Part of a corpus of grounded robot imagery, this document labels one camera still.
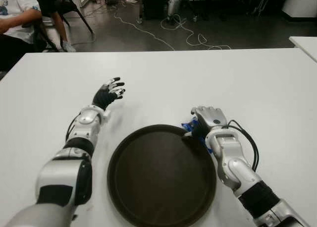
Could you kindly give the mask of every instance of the black wire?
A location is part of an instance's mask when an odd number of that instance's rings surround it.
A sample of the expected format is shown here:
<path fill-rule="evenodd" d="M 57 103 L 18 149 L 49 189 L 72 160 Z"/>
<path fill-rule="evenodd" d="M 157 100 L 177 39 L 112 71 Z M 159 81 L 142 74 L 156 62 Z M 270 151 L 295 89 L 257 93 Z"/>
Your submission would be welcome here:
<path fill-rule="evenodd" d="M 236 123 L 238 127 L 235 127 L 233 125 L 229 125 L 231 122 L 234 122 Z M 251 143 L 252 145 L 252 148 L 253 148 L 253 152 L 254 152 L 254 159 L 253 159 L 253 164 L 252 164 L 252 170 L 253 171 L 256 171 L 257 170 L 257 167 L 258 167 L 258 164 L 259 164 L 259 159 L 260 159 L 260 155 L 259 155 L 259 151 L 258 151 L 258 147 L 255 143 L 255 141 L 253 140 L 253 138 L 251 137 L 250 134 L 248 134 L 248 132 L 246 130 L 244 130 L 238 122 L 236 122 L 235 120 L 231 120 L 228 125 L 224 126 L 223 128 L 233 128 L 233 129 L 236 129 L 238 130 L 239 132 L 241 132 L 246 138 L 247 140 Z"/>
<path fill-rule="evenodd" d="M 237 126 L 239 126 L 240 129 L 243 129 L 243 128 L 241 127 L 241 125 L 240 125 L 238 122 L 236 122 L 234 119 L 232 119 L 231 121 L 229 121 L 228 125 L 230 125 L 231 122 L 236 123 Z"/>
<path fill-rule="evenodd" d="M 80 113 L 79 113 L 77 116 L 75 116 L 75 118 L 74 118 L 74 119 L 72 120 L 72 122 L 69 124 L 69 127 L 68 127 L 67 132 L 66 132 L 65 141 L 68 140 L 68 137 L 69 137 L 69 135 L 70 135 L 70 132 L 71 132 L 72 129 L 74 128 L 74 126 L 73 126 L 73 127 L 70 129 L 71 125 L 74 123 L 75 119 L 76 119 L 79 115 L 80 115 Z"/>

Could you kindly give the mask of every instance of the table surface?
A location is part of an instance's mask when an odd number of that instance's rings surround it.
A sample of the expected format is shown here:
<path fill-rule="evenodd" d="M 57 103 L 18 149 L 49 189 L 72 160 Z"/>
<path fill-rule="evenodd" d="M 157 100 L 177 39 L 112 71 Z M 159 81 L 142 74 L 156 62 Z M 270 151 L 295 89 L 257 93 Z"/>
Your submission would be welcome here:
<path fill-rule="evenodd" d="M 317 62 L 317 37 L 291 36 L 289 40 Z"/>
<path fill-rule="evenodd" d="M 35 203 L 37 174 L 63 147 L 70 121 L 116 76 L 127 92 L 109 106 L 93 157 L 92 198 L 77 209 L 73 226 L 130 226 L 107 191 L 113 151 L 141 127 L 180 126 L 197 105 L 221 108 L 249 131 L 260 150 L 259 175 L 317 226 L 317 64 L 300 49 L 25 55 L 0 82 L 0 226 Z M 193 226 L 254 225 L 218 181 L 212 206 Z"/>

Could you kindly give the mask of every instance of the blue object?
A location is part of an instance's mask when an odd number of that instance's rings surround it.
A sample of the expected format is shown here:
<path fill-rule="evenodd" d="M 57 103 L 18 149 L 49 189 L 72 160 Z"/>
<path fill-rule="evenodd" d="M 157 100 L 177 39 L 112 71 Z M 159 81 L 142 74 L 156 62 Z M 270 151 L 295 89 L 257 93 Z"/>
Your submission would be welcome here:
<path fill-rule="evenodd" d="M 186 131 L 192 132 L 192 131 L 194 130 L 194 127 L 195 127 L 197 124 L 198 124 L 197 117 L 194 117 L 189 123 L 182 123 L 182 127 L 183 127 Z M 205 143 L 205 139 L 204 139 L 202 136 L 200 136 L 198 139 L 199 139 L 199 141 L 202 143 L 202 145 L 204 145 L 204 146 L 207 148 L 208 152 L 209 152 L 210 154 L 212 154 L 212 149 L 209 149 L 209 148 L 207 147 L 207 145 L 206 145 L 206 143 Z"/>

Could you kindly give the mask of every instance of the sneaker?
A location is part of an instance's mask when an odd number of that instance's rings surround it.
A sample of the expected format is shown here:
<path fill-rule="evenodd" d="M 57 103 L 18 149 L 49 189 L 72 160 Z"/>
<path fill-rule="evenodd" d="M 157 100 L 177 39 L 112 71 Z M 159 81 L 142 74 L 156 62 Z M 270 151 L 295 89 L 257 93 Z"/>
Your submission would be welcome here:
<path fill-rule="evenodd" d="M 68 53 L 76 52 L 75 48 L 72 47 L 72 45 L 68 43 L 67 41 L 63 41 L 63 49 Z"/>

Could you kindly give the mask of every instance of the black tray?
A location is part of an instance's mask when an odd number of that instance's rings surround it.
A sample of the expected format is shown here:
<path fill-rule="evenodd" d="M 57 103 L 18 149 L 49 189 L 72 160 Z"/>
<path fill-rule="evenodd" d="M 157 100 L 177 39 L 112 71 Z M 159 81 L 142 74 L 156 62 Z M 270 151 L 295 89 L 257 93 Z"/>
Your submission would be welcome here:
<path fill-rule="evenodd" d="M 139 227 L 185 227 L 210 206 L 215 168 L 206 147 L 182 140 L 184 129 L 152 125 L 125 138 L 108 168 L 117 210 Z"/>

